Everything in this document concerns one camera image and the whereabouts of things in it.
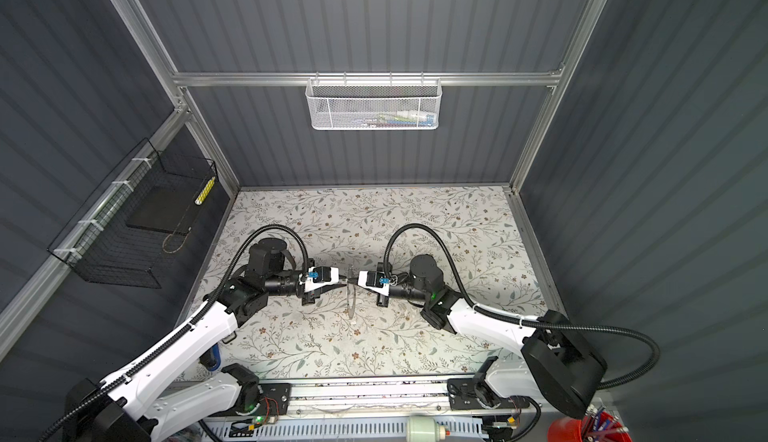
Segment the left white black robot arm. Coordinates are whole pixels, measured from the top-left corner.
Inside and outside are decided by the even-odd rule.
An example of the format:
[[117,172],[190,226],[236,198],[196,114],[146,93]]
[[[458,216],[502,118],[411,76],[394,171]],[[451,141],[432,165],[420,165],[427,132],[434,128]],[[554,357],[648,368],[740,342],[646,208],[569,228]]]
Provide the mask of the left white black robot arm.
[[41,438],[61,432],[65,441],[163,441],[222,412],[258,425],[279,416],[281,406],[260,378],[241,364],[222,364],[218,346],[233,339],[272,296],[310,303],[341,287],[339,270],[314,265],[297,233],[288,234],[301,261],[284,241],[252,234],[198,309],[124,367],[73,387],[64,415]]

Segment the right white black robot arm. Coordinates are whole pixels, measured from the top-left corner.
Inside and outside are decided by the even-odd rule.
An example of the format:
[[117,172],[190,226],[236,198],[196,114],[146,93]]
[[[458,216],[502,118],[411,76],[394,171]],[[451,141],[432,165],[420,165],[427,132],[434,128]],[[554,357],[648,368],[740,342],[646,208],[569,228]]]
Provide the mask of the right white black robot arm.
[[450,382],[456,410],[495,409],[539,394],[571,418],[583,417],[607,370],[605,360],[576,331],[535,329],[529,321],[507,323],[478,312],[444,282],[430,255],[412,259],[409,271],[386,275],[384,264],[358,276],[357,285],[377,294],[385,307],[391,298],[422,303],[422,318],[437,330],[475,337],[521,357],[523,368],[490,356],[470,379]]

